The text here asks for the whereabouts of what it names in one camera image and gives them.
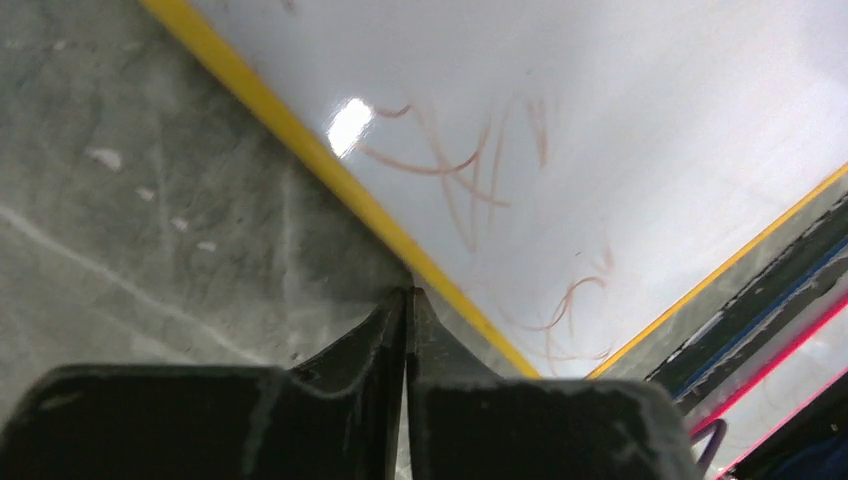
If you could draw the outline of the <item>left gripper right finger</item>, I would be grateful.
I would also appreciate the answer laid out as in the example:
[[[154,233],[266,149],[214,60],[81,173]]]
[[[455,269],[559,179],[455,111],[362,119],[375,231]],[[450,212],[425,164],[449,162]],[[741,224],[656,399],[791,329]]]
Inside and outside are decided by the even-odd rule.
[[[682,417],[633,380],[504,377],[408,293],[407,405],[416,479],[699,479]]]

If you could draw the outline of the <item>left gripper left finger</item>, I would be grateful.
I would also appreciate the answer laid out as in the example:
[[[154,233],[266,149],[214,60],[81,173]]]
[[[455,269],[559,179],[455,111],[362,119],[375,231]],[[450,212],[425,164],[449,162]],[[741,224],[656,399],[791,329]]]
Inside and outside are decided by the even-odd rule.
[[[331,345],[275,365],[71,364],[1,431],[5,479],[389,479],[406,295]]]

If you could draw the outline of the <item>yellow framed whiteboard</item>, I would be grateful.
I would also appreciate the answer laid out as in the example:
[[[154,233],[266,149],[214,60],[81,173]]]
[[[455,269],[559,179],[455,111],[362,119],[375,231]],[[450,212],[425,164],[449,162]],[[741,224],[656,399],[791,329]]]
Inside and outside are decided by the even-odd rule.
[[[597,376],[847,168],[843,1],[150,1],[523,373]]]

